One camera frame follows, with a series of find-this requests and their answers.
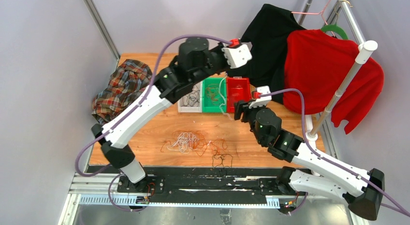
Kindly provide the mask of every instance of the red tray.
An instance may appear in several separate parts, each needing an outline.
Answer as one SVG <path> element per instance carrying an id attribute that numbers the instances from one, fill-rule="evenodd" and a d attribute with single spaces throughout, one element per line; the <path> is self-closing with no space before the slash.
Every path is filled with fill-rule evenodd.
<path id="1" fill-rule="evenodd" d="M 228 95 L 226 112 L 228 113 L 235 112 L 234 103 L 240 100 L 249 101 L 251 99 L 248 78 L 226 78 L 226 91 Z"/>

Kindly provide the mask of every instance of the green hanger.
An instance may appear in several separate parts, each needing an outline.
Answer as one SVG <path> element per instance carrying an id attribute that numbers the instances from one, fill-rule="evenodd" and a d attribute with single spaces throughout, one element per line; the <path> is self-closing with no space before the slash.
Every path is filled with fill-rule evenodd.
<path id="1" fill-rule="evenodd" d="M 340 37 L 342 37 L 342 39 L 344 39 L 344 40 L 349 39 L 347 37 L 347 34 L 345 33 L 345 31 L 341 27 L 339 27 L 338 25 L 335 25 L 335 24 L 326 25 L 326 26 L 321 28 L 321 31 L 323 31 L 325 33 L 328 32 L 328 31 L 333 31 L 334 33 L 340 35 Z"/>

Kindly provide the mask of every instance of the clothes hanger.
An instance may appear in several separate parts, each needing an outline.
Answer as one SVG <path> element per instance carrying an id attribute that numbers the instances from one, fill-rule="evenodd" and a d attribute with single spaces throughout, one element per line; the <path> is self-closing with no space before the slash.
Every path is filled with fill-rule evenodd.
<path id="1" fill-rule="evenodd" d="M 292 14 L 321 15 L 321 17 L 322 17 L 324 23 L 325 23 L 326 25 L 328 25 L 326 19 L 323 17 L 323 13 L 324 13 L 324 11 L 326 10 L 327 6 L 329 5 L 330 1 L 331 1 L 331 0 L 329 0 L 329 1 L 326 3 L 326 5 L 323 7 L 323 10 L 320 11 L 319 13 L 305 13 L 305 12 L 295 12 L 295 11 L 292 11 Z"/>
<path id="2" fill-rule="evenodd" d="M 347 0 L 342 0 L 342 1 L 347 2 L 350 7 L 353 7 L 353 6 L 350 4 L 349 1 L 347 1 Z M 323 27 L 321 28 L 321 31 L 323 31 L 324 33 L 328 32 L 328 31 L 332 31 L 332 34 L 333 34 L 333 35 L 334 35 L 334 33 L 336 33 L 336 34 L 340 35 L 340 37 L 341 37 L 342 39 L 348 40 L 349 38 L 348 38 L 346 32 L 345 32 L 341 27 L 339 27 L 339 26 L 337 25 L 337 21 L 339 20 L 339 13 L 337 12 L 336 7 L 334 7 L 333 10 L 335 11 L 336 16 L 337 16 L 335 24 L 325 25 L 325 26 L 323 26 Z"/>

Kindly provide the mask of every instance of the black shirt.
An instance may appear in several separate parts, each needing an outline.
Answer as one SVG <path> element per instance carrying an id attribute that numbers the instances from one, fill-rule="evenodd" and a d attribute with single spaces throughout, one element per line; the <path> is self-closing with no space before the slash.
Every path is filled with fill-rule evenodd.
<path id="1" fill-rule="evenodd" d="M 253 86 L 269 86 L 271 92 L 284 89 L 286 39 L 294 30 L 305 29 L 297 24 L 291 11 L 264 4 L 241 38 L 244 43 L 252 43 L 252 59 L 229 70 L 228 76 L 247 77 Z M 272 100 L 283 104 L 283 94 Z"/>

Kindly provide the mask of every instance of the red shirt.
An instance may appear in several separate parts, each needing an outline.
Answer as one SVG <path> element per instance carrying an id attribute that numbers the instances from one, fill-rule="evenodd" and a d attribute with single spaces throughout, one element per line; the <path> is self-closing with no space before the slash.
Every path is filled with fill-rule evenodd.
<path id="1" fill-rule="evenodd" d="M 296 30 L 288 39 L 285 62 L 285 88 L 300 90 L 305 98 L 306 114 L 322 112 L 335 94 L 359 53 L 350 40 L 328 36 L 321 30 Z M 383 87 L 383 70 L 370 58 L 359 70 L 332 111 L 335 127 L 342 120 L 350 133 L 373 106 Z M 287 92 L 283 104 L 301 113 L 299 95 Z"/>

